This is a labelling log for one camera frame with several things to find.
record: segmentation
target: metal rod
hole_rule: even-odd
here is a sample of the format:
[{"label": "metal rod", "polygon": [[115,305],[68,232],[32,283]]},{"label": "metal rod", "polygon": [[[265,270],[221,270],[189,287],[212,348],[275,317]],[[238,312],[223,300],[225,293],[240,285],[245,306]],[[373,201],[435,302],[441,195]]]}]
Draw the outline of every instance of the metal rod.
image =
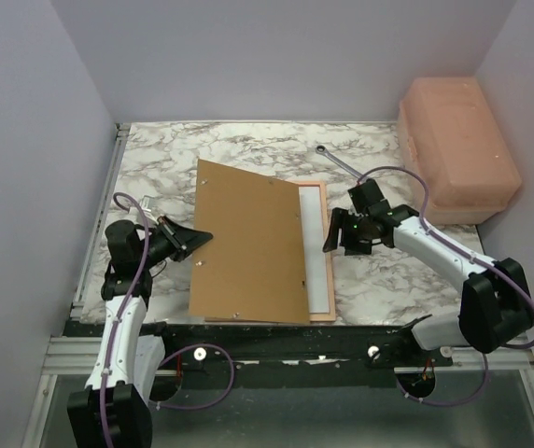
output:
[{"label": "metal rod", "polygon": [[350,165],[348,165],[344,161],[341,161],[340,159],[335,157],[323,145],[319,145],[318,147],[316,147],[315,152],[317,154],[320,154],[321,156],[327,157],[330,161],[338,165],[340,168],[342,168],[347,173],[353,175],[356,179],[362,176],[362,173],[358,172],[357,170],[352,168]]}]

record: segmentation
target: cardboard folder cover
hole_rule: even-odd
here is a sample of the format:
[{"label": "cardboard folder cover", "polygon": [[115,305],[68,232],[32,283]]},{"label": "cardboard folder cover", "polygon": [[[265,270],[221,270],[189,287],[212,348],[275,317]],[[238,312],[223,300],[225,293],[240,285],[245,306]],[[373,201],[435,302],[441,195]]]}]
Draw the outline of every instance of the cardboard folder cover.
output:
[{"label": "cardboard folder cover", "polygon": [[298,185],[198,162],[190,314],[309,323]]}]

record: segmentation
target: marble surface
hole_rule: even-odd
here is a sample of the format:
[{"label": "marble surface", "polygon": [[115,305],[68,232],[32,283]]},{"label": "marble surface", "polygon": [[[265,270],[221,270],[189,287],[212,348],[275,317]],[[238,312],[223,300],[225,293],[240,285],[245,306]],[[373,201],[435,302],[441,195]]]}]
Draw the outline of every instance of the marble surface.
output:
[{"label": "marble surface", "polygon": [[[394,124],[307,123],[142,123],[131,129],[115,191],[137,199],[157,198],[164,214],[192,225],[196,163],[200,157],[263,175],[290,180],[324,180],[328,208],[351,207],[346,190],[354,179],[315,153],[325,145],[357,170],[401,165]],[[408,179],[394,172],[375,174],[391,205],[410,203]],[[107,223],[135,220],[135,213],[109,205]],[[469,248],[482,251],[473,226],[443,229]],[[82,322],[102,322],[100,297],[109,259],[105,237],[93,256],[84,292]],[[190,260],[170,262],[155,278],[147,322],[201,323],[188,316]],[[373,248],[369,257],[333,257],[335,302],[339,325],[398,325],[425,314],[457,310],[459,297],[434,271],[397,249]]]}]

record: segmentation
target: bolt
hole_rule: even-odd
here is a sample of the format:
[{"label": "bolt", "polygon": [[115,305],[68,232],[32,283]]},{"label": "bolt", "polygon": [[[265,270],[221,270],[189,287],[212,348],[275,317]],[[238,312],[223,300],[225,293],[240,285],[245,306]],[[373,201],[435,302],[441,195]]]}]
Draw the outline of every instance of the bolt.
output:
[{"label": "bolt", "polygon": [[454,354],[454,349],[452,347],[441,347],[439,351],[442,354],[442,357],[452,357]]},{"label": "bolt", "polygon": [[370,359],[376,361],[381,356],[381,351],[379,350],[378,346],[371,345],[367,350],[367,355],[369,355]]},{"label": "bolt", "polygon": [[207,357],[207,351],[204,348],[199,347],[194,351],[194,358],[197,361],[202,361],[206,357]]}]

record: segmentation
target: orange plastic box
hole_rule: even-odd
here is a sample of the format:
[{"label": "orange plastic box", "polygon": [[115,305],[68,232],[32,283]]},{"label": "orange plastic box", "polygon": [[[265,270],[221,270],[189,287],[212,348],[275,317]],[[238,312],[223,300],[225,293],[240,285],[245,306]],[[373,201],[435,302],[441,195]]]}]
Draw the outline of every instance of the orange plastic box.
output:
[{"label": "orange plastic box", "polygon": [[[406,168],[429,185],[433,224],[479,224],[504,210],[522,183],[473,77],[415,80],[400,102],[398,138]],[[419,207],[422,187],[411,187]]]}]

